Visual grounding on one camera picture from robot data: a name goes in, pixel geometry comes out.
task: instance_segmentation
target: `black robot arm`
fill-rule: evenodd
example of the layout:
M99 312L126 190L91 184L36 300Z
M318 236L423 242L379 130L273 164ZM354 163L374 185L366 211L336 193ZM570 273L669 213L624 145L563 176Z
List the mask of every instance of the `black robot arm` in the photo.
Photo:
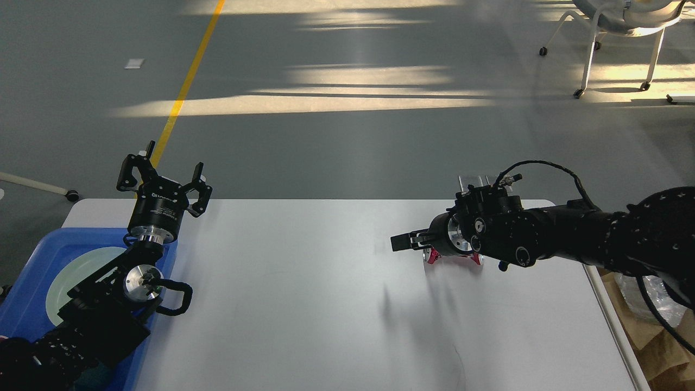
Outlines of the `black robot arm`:
M212 187L205 184L203 163L187 185L160 176L149 160L153 149L150 141L144 154L129 154L116 185L138 194L126 234L133 241L68 291L70 301L58 311L64 321L58 327L32 343L17 337L0 343L0 390L66 390L97 362L114 367L130 355L150 334L145 322L153 313L177 316L188 309L191 286L163 278L156 263L164 244L179 236L186 210L194 217L205 212ZM186 194L194 190L199 198L189 205ZM163 288L183 293L178 308L161 305Z
M475 252L500 260L503 271L509 264L530 267L559 256L628 276L659 276L675 301L695 308L689 264L695 257L695 187L662 191L628 205L628 212L609 213L562 168L574 176L582 199L524 209L505 188L521 178L504 176L515 166L495 184L457 193L455 206L430 228L392 237L393 250L433 247L442 255L465 255L463 239Z

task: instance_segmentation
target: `chair wheel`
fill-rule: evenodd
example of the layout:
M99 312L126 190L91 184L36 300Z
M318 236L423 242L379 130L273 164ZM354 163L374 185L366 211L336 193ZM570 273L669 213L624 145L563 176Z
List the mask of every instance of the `chair wheel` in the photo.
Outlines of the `chair wheel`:
M68 190L67 193L65 193L65 198L67 198L68 201L75 203L80 200L80 193L78 193L77 190Z

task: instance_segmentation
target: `white plate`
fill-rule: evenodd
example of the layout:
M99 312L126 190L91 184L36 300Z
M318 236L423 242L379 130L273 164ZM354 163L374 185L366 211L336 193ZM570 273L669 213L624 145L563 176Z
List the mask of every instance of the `white plate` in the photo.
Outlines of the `white plate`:
M121 255L125 250L123 247L98 248L80 255L65 265L51 283L46 295L46 315L48 315L51 323L57 326L63 322L58 316L58 310L70 301L67 291L71 290L90 274L99 270L100 267L109 263L113 258Z

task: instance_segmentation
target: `chair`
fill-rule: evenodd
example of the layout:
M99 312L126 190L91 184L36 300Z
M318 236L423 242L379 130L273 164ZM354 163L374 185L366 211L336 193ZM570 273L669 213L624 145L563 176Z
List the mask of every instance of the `chair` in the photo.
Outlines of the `chair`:
M574 97L579 99L589 83L589 72L591 62L594 59L594 51L601 48L601 40L607 34L623 37L655 34L656 38L647 78L639 88L646 91L649 89L654 75L654 67L664 40L664 30L680 21L680 14L686 1L689 0L573 0L575 6L585 16L579 15L573 10L565 12L560 18L553 36L541 48L539 54L541 56L548 54L550 43L567 17L582 22L589 29L589 46L587 48L587 62L584 64L582 86L574 92Z

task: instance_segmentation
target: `white table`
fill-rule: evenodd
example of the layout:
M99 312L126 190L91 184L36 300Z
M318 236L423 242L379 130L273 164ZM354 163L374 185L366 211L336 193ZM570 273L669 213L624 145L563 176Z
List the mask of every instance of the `white table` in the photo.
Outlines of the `white table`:
M82 200L64 227L125 227L134 200ZM581 264L506 273L423 262L389 237L451 200L212 200L186 216L137 390L633 390ZM525 207L549 206L524 201ZM175 306L169 294L165 304Z

